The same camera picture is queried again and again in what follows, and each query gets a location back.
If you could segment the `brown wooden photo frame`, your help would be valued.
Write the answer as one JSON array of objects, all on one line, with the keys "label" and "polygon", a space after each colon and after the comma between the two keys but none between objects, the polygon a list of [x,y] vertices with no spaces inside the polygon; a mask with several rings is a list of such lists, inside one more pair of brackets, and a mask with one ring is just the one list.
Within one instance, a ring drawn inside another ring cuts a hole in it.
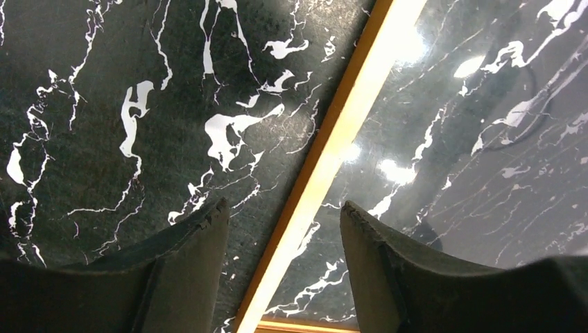
[{"label": "brown wooden photo frame", "polygon": [[254,332],[378,97],[425,1],[377,1],[236,315]]}]

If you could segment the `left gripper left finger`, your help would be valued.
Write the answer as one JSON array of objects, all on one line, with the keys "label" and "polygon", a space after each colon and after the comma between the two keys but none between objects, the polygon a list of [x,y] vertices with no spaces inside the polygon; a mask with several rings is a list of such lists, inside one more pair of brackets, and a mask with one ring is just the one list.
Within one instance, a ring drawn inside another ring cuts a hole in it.
[{"label": "left gripper left finger", "polygon": [[2,332],[209,332],[230,207],[225,199],[89,264],[1,260]]}]

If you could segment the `clear acrylic sheet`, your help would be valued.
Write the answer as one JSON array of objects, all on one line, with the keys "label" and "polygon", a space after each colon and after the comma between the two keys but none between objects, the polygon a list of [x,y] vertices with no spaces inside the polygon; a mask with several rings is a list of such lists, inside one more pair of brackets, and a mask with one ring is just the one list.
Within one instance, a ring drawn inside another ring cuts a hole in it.
[{"label": "clear acrylic sheet", "polygon": [[264,314],[354,326],[348,200],[499,268],[587,253],[587,2],[427,1]]}]

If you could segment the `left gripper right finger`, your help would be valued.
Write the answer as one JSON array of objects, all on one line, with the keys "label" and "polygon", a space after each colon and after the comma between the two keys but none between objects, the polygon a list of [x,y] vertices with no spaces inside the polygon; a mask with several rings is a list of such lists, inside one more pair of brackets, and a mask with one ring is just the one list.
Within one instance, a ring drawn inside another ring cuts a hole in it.
[{"label": "left gripper right finger", "polygon": [[413,240],[351,201],[340,232],[362,332],[587,331],[585,256],[484,266]]}]

